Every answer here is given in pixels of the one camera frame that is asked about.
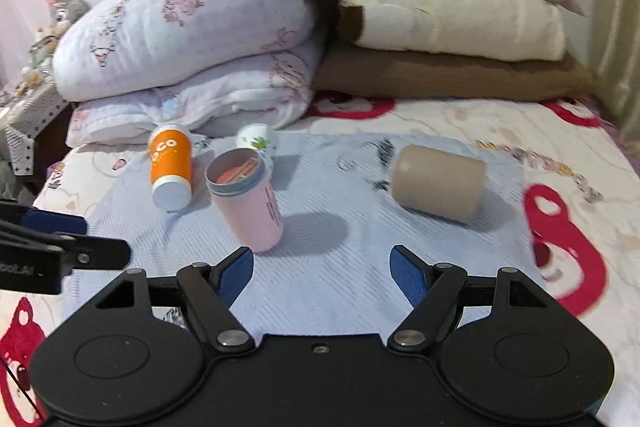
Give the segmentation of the pink cup with grey rim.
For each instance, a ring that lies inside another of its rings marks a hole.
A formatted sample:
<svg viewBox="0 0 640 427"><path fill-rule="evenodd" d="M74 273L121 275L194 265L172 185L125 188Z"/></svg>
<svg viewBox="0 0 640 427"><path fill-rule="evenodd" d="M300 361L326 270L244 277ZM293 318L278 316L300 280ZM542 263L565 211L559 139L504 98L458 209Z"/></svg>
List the pink cup with grey rim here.
<svg viewBox="0 0 640 427"><path fill-rule="evenodd" d="M256 150L235 148L205 169L213 203L241 246L255 254L270 251L283 235L283 222L269 171Z"/></svg>

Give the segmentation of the beige cup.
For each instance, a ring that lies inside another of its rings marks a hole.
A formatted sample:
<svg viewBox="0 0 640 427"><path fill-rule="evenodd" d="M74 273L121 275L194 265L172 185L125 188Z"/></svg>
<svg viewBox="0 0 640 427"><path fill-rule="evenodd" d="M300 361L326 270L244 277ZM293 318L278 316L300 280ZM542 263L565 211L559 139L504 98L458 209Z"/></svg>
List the beige cup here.
<svg viewBox="0 0 640 427"><path fill-rule="evenodd" d="M395 162L390 191L402 207L469 225L480 207L486 172L485 161L408 145Z"/></svg>

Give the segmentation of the orange and white cup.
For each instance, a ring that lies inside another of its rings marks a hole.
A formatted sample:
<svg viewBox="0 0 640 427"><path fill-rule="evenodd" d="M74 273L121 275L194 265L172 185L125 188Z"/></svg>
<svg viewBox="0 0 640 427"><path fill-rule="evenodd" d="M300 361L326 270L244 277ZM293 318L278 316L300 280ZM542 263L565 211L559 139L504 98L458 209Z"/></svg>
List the orange and white cup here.
<svg viewBox="0 0 640 427"><path fill-rule="evenodd" d="M151 194L157 208L186 208L192 199L192 141L178 124L157 127L149 137Z"/></svg>

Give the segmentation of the white cup with green print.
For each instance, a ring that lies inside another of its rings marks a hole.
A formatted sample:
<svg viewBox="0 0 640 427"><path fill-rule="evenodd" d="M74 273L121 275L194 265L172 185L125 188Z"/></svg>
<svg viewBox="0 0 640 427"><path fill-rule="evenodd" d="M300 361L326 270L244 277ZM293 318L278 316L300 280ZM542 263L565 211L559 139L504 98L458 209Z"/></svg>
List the white cup with green print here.
<svg viewBox="0 0 640 427"><path fill-rule="evenodd" d="M247 124L236 135L236 146L256 150L269 171L279 146L279 135L266 124Z"/></svg>

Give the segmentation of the cluttered bedside table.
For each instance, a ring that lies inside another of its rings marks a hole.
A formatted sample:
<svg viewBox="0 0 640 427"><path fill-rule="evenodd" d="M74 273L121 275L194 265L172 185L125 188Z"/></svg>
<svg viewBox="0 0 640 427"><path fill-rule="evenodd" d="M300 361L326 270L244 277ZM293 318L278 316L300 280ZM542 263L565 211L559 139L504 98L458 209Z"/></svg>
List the cluttered bedside table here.
<svg viewBox="0 0 640 427"><path fill-rule="evenodd" d="M53 55L66 31L90 10L84 0L44 2L50 23L36 31L1 124L1 155L18 185L34 195L46 183L49 169L70 150L66 133L73 107L55 87Z"/></svg>

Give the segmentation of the light blue patterned cloth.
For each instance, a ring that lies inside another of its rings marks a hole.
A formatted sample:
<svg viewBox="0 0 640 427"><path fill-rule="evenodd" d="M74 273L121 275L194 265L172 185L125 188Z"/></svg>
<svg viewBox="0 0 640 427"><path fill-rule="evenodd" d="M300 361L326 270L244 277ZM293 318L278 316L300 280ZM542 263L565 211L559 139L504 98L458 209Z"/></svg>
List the light blue patterned cloth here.
<svg viewBox="0 0 640 427"><path fill-rule="evenodd" d="M470 225L400 207L390 194L399 152L421 145L476 158L487 167L480 210ZM195 261L216 263L238 241L210 199L204 169L232 147L198 144L194 196L178 212L152 201L149 161L127 167L89 217L91 234L125 239L131 262L166 277ZM410 311L390 275L390 251L402 245L421 259L492 277L514 267L532 279L534 260L523 209L524 173L513 158L426 134L286 132L273 173L284 231L255 258L233 313L255 337L266 334L387 336Z"/></svg>

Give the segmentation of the cartoon bear bed sheet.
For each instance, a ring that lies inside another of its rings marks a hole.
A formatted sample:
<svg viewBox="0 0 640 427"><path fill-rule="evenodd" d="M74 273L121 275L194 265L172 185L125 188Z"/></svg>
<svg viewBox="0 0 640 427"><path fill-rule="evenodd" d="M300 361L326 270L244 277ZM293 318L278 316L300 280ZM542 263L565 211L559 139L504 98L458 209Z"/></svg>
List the cartoon bear bed sheet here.
<svg viewBox="0 0 640 427"><path fill-rule="evenodd" d="M614 358L614 381L597 418L605 426L639 426L639 177L599 117L567 101L364 98L346 105L321 100L308 113L277 131L276 161L286 132L426 134L515 159L524 173L524 216L539 271L531 279ZM191 131L195 158L205 140L229 139L235 148L239 130L224 136ZM146 141L75 147L53 168L35 205L89 221L125 169L140 159L150 163ZM57 296L1 291L1 426L41 423L26 369L32 354L118 272L80 270Z"/></svg>

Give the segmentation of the brown pillow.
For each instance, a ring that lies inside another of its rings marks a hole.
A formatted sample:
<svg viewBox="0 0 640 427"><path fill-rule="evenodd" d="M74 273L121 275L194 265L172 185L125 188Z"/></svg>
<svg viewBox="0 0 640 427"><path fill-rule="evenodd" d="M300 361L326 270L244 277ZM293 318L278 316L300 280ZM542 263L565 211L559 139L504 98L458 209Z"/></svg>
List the brown pillow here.
<svg viewBox="0 0 640 427"><path fill-rule="evenodd" d="M559 62L377 51L339 43L323 57L312 87L355 96L406 100L496 98L541 102L593 91L588 69L572 54Z"/></svg>

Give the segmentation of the white pink folded quilt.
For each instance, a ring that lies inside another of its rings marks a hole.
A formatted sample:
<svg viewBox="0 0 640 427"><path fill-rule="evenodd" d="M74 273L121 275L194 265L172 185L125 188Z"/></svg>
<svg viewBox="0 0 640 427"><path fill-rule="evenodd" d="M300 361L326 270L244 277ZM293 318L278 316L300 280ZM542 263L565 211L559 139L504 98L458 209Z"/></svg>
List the white pink folded quilt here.
<svg viewBox="0 0 640 427"><path fill-rule="evenodd" d="M213 136L299 120L322 38L312 0L104 0L53 57L66 142L140 144L163 124Z"/></svg>

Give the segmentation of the beige curtain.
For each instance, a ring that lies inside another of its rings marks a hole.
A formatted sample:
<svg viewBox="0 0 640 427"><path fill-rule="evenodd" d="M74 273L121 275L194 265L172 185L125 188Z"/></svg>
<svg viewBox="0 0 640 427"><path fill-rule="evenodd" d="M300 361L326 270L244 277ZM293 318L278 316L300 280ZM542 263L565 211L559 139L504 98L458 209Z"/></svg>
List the beige curtain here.
<svg viewBox="0 0 640 427"><path fill-rule="evenodd" d="M590 68L597 97L632 156L639 154L639 0L594 0Z"/></svg>

